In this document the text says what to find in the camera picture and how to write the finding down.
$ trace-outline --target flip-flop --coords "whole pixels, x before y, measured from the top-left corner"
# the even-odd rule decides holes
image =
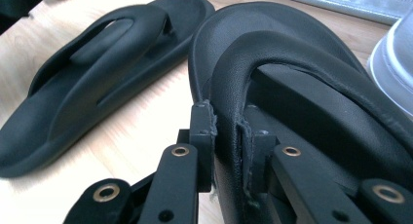
[[[55,53],[0,130],[0,176],[55,160],[85,132],[187,56],[207,0],[156,0],[113,11]]]
[[[252,162],[263,149],[252,140],[251,112],[276,136],[269,150],[305,148],[350,197],[367,178],[413,190],[413,124],[316,19],[275,3],[223,8],[194,34],[189,75],[194,101],[209,99],[217,116],[214,167],[226,223],[272,223],[264,169]],[[263,155],[265,165],[270,151]]]

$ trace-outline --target wooden surface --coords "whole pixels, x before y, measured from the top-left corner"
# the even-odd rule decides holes
[[[27,95],[39,67],[105,13],[153,0],[44,0],[0,36],[0,127]],[[209,0],[216,9],[250,1],[286,4],[332,29],[365,64],[389,27],[288,0]],[[153,172],[179,129],[189,127],[187,62],[137,95],[49,167],[0,179],[0,223],[61,223],[83,191],[116,177],[137,182]],[[200,221],[223,223],[217,197],[200,196]]]

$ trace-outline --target black plastic bracket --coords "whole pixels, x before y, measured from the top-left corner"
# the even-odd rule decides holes
[[[64,223],[198,223],[197,160],[194,146],[172,145],[156,173],[132,187],[120,179],[90,186]]]
[[[268,116],[257,106],[249,104],[244,116],[248,123],[243,135],[244,188],[251,193],[265,193],[265,164],[279,140]]]
[[[357,203],[374,223],[413,222],[413,194],[384,179],[362,181]]]
[[[278,199],[270,201],[271,211],[278,219],[287,219],[277,209],[284,202],[291,205],[296,223],[370,223],[304,148],[278,145],[270,167],[273,173],[269,175],[275,177],[268,180],[269,195]]]
[[[216,117],[208,101],[200,101],[192,106],[188,143],[199,152],[198,192],[207,193],[213,184],[213,145],[216,137]]]

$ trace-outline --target gray surface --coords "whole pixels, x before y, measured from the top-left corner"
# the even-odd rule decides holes
[[[328,10],[393,24],[413,6],[413,0],[295,0]]]

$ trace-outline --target hole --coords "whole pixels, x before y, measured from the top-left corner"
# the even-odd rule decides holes
[[[333,217],[339,222],[350,222],[350,217],[343,211],[333,210]]]
[[[159,213],[158,219],[162,222],[169,222],[173,219],[173,212],[166,209]]]
[[[373,187],[373,192],[381,199],[395,204],[404,203],[403,195],[395,188],[387,185],[376,185]]]
[[[112,195],[115,192],[115,190],[113,190],[112,188],[106,188],[103,189],[102,191],[99,192],[99,195],[101,197],[109,197],[110,195]]]
[[[100,186],[94,191],[94,200],[99,203],[109,202],[115,199],[120,192],[121,189],[118,185],[115,183],[108,183]]]
[[[283,148],[282,151],[284,152],[284,154],[291,156],[291,157],[297,157],[301,155],[300,150],[298,150],[297,148],[291,147],[291,146],[287,146]]]
[[[185,148],[185,147],[176,147],[174,149],[172,149],[172,155],[176,156],[176,157],[182,157],[189,154],[189,149]]]

